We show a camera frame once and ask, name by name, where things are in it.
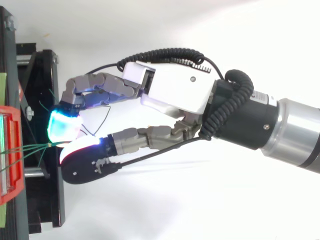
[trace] red plastic holder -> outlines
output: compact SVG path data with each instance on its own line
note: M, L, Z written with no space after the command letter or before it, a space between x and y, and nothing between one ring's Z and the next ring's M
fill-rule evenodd
M21 147L20 114L20 110L14 107L0 106L0 152ZM10 201L24 189L22 157L21 151L0 154L0 205Z

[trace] white wall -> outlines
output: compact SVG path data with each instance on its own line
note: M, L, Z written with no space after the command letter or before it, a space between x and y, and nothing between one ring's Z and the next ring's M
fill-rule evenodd
M40 50L60 56L60 95L70 77L100 65L138 52L189 47L223 73L246 72L258 91L320 106L316 0L0 3L19 21L17 42L37 42ZM93 131L105 109L83 115ZM133 100L112 105L99 133L174 122ZM58 229L44 224L43 233L30 239L320 239L320 175L222 140L196 142L104 179L64 187L65 224Z

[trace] coiled cord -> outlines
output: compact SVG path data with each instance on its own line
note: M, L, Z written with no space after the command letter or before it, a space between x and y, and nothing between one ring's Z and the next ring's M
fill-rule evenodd
M125 65L129 62L141 61L147 63L170 58L185 59L200 65L204 62L204 57L202 53L189 48L163 48L128 56L118 61L116 67L120 72L123 72Z
M229 116L244 105L254 91L254 85L250 77L240 70L229 70L225 79L239 84L239 90L214 111L202 124L199 136L208 141L217 137L217 131L228 120Z

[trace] metal screw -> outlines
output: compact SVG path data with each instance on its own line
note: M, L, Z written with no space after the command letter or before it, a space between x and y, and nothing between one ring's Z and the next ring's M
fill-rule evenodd
M59 56L58 55L53 55L53 63L54 64L59 64L59 62L60 62Z
M14 16L7 16L4 22L5 28L8 29L9 31L15 31L16 26L15 26L15 17Z
M268 131L268 130L270 129L269 124L263 125L263 129L266 130L266 131Z
M26 108L25 113L26 113L26 119L28 119L28 121L31 121L32 117L35 115L35 112L32 111L30 106Z

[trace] glowing fingertip sensor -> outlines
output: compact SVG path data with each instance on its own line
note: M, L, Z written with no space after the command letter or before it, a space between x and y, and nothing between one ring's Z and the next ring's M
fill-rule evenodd
M60 153L60 163L71 153L84 149L89 146L99 145L102 143L102 138L98 138L95 136L82 136L77 138L76 140L67 144L67 146Z
M47 133L52 143L70 142L77 138L83 119L81 116L67 116L55 109L51 112Z

